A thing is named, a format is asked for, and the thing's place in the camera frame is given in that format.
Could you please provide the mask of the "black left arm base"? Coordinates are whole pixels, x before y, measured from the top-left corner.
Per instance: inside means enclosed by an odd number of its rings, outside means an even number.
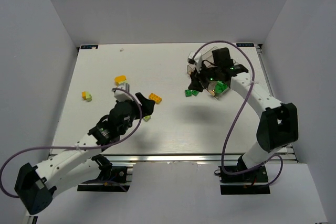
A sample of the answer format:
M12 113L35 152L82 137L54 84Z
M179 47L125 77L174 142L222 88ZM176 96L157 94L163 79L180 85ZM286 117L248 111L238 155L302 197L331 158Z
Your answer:
M131 167L115 166L106 157L99 154L88 161L98 165L98 175L94 179L79 184L77 191L95 193L126 193L130 188Z

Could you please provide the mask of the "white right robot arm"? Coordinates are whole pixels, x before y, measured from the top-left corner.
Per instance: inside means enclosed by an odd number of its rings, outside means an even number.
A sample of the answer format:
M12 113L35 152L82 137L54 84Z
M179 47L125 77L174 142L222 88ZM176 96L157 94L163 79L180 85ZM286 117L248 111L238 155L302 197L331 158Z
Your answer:
M299 138L298 111L293 103L274 98L253 80L253 74L242 64L235 64L229 49L212 51L213 62L207 66L200 53L191 52L188 63L195 66L191 72L190 89L202 92L211 82L220 81L239 94L243 104L259 117L256 142L237 162L237 172L250 173L265 164L276 152Z

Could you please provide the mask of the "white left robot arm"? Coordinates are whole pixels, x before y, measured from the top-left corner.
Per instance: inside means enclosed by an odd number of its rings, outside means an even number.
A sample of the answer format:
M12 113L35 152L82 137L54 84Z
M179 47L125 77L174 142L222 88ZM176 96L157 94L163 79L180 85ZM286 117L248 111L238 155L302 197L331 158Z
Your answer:
M31 215L46 209L59 194L85 182L105 183L113 178L112 164L102 152L122 142L133 121L154 111L155 102L141 93L124 92L115 106L82 139L68 149L36 165L26 163L14 186L18 198Z

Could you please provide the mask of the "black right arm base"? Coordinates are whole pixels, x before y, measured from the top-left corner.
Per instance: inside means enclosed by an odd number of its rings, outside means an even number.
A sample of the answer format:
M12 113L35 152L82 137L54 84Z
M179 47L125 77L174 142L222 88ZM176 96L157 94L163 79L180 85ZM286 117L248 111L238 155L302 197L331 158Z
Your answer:
M264 166L244 174L228 175L221 166L214 171L220 180L221 195L269 195L268 175Z

